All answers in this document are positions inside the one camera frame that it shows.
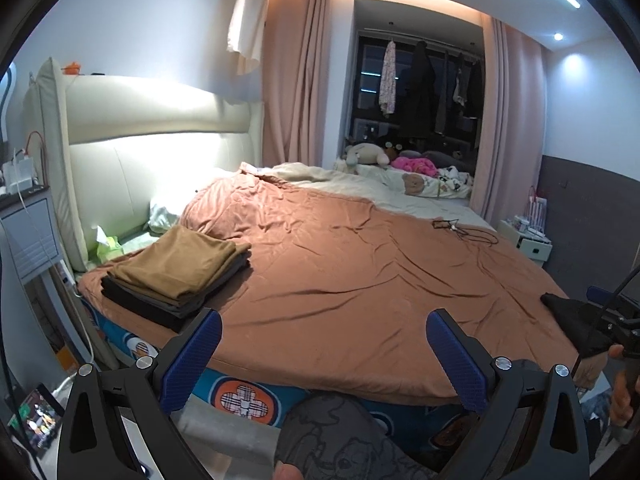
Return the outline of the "person's right hand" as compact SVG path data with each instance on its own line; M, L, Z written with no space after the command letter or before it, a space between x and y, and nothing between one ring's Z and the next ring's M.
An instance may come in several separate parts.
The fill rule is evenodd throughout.
M611 359L622 362L624 347L621 344L613 344L608 350ZM626 366L619 370L615 376L612 387L610 419L613 425L623 427L634 416L634 409L630 407L631 394L627 388Z

